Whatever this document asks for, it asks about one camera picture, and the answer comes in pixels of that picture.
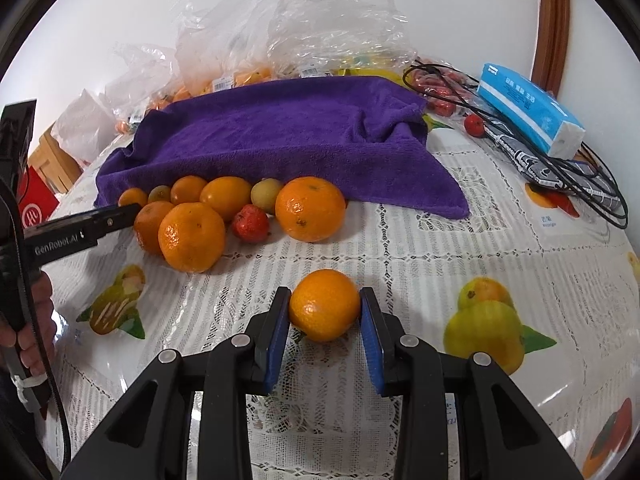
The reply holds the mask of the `bag of red fruits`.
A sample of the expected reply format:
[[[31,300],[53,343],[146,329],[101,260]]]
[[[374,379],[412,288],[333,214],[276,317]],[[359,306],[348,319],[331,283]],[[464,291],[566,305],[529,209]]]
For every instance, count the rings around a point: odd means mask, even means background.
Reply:
[[[427,108],[438,116],[459,113],[463,101],[470,102],[474,84],[456,70],[440,66],[417,68],[408,81],[426,99]]]

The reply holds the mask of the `brown wooden door frame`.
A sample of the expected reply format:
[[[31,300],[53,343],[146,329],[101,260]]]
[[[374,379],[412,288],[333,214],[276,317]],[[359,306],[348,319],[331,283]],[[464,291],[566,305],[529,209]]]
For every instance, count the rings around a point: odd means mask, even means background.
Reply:
[[[532,81],[558,96],[570,33],[570,0],[540,0]]]

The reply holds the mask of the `white plastic bag left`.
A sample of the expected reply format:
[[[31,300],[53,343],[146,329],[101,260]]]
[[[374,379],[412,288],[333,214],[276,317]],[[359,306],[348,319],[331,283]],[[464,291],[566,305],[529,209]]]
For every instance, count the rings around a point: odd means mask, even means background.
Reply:
[[[84,90],[53,124],[53,139],[81,167],[89,166],[116,136],[116,120],[90,92]]]

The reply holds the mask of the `clear plastic bags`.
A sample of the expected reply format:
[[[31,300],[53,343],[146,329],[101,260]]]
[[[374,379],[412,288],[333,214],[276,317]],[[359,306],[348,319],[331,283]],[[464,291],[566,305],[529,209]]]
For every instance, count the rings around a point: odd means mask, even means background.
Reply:
[[[258,65],[277,79],[400,75],[416,55],[394,0],[177,0],[174,17],[173,46],[116,47],[127,70],[101,99],[117,117],[177,80],[195,94]]]

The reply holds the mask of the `small greenish fruit left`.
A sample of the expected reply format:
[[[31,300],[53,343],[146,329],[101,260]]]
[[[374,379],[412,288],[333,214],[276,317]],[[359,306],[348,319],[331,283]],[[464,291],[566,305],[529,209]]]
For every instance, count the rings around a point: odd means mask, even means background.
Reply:
[[[148,203],[171,202],[171,188],[168,185],[157,185],[148,195]]]

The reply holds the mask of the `wooden furniture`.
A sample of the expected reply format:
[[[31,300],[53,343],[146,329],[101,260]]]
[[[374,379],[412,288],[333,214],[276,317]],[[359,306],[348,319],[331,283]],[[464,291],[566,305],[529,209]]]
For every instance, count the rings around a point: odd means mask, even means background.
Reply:
[[[66,194],[82,174],[82,169],[51,134],[52,126],[40,136],[29,155],[28,164],[54,194]]]

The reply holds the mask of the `green-yellow small fruit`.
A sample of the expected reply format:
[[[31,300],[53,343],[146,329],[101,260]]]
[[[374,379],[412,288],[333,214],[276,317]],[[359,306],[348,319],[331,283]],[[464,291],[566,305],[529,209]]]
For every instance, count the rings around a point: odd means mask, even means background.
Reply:
[[[254,206],[273,216],[277,197],[282,188],[283,183],[278,179],[262,179],[250,190],[250,200]]]

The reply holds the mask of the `orange behind front orange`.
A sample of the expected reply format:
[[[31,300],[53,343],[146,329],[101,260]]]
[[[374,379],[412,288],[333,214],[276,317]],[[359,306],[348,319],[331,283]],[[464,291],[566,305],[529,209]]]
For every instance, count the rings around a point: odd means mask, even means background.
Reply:
[[[171,202],[158,200],[146,204],[137,217],[134,219],[134,232],[140,247],[148,254],[160,256],[160,243],[158,242],[158,231],[160,224],[174,205]]]

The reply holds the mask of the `red box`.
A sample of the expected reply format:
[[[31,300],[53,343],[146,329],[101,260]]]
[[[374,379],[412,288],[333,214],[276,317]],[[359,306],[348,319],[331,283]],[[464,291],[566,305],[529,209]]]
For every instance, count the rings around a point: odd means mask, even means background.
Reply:
[[[22,177],[17,199],[24,228],[46,222],[58,206],[58,199],[32,167]]]

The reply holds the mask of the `small red fruit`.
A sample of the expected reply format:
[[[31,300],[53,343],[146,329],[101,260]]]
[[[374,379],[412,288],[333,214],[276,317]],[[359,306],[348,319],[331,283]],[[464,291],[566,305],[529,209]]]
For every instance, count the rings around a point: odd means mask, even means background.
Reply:
[[[485,135],[484,120],[477,114],[469,114],[466,116],[463,127],[466,133],[473,138],[482,138]]]

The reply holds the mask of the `large orange near towel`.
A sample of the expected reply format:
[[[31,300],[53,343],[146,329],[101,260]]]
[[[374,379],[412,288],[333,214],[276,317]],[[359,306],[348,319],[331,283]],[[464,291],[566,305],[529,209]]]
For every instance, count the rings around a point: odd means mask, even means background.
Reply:
[[[285,234],[317,243],[341,229],[346,208],[344,195],[333,183],[317,177],[299,177],[281,188],[274,214]]]

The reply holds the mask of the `blue white tissue box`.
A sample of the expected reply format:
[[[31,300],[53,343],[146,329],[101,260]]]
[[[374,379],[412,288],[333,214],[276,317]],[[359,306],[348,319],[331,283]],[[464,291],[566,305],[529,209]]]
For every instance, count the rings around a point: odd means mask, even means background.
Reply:
[[[477,93],[548,156],[572,159],[582,145],[586,130],[575,115],[510,68],[486,63]]]

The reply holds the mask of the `bag of oranges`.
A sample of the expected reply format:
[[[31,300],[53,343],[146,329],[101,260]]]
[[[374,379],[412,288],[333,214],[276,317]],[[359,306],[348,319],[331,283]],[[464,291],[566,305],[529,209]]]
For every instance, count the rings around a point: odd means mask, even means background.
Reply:
[[[204,96],[204,94],[215,93],[222,90],[250,86],[251,84],[262,84],[263,82],[276,80],[270,67],[258,65],[249,70],[223,74],[217,79],[209,81],[202,90],[192,94],[180,80],[170,82],[163,89],[152,91],[134,106],[124,118],[117,118],[115,131],[118,134],[133,134],[138,128],[142,119],[151,110],[163,110],[169,104],[185,101],[194,96]]]

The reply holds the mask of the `purple towel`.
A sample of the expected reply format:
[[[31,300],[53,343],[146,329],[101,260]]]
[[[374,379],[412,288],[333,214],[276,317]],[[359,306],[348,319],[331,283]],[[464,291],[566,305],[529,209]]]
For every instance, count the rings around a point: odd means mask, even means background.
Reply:
[[[152,110],[96,175],[96,204],[185,176],[318,177],[349,200],[464,219],[458,182],[426,148],[426,103],[373,76],[268,81]]]

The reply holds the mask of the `patterned pouch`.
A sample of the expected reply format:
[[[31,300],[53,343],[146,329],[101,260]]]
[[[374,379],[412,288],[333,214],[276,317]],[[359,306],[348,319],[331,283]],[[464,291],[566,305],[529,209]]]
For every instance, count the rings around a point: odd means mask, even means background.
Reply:
[[[485,128],[488,138],[503,151],[524,177],[542,188],[574,194],[604,209],[616,212],[623,206],[622,194],[613,179],[588,162],[564,160],[539,154],[510,133],[495,126]]]

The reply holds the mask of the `small far-left orange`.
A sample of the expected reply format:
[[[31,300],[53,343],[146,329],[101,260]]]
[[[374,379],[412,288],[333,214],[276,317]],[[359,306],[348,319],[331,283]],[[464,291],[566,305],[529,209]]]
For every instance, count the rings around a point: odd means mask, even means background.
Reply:
[[[119,206],[127,206],[137,204],[144,207],[148,203],[148,194],[141,188],[127,188],[120,194],[118,202]]]

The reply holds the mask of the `small orange under towel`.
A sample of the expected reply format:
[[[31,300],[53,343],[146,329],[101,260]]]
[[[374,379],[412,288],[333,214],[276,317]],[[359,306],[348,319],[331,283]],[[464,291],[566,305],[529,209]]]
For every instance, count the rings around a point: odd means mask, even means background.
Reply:
[[[207,181],[198,176],[185,176],[178,179],[170,189],[170,201],[174,205],[197,203]]]

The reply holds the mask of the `large front orange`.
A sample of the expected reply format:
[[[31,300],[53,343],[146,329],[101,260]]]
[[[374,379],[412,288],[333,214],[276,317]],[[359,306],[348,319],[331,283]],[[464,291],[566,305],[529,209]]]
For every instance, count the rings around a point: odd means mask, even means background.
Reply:
[[[224,252],[226,225],[209,206],[183,203],[172,208],[160,222],[158,244],[173,269],[204,273]]]

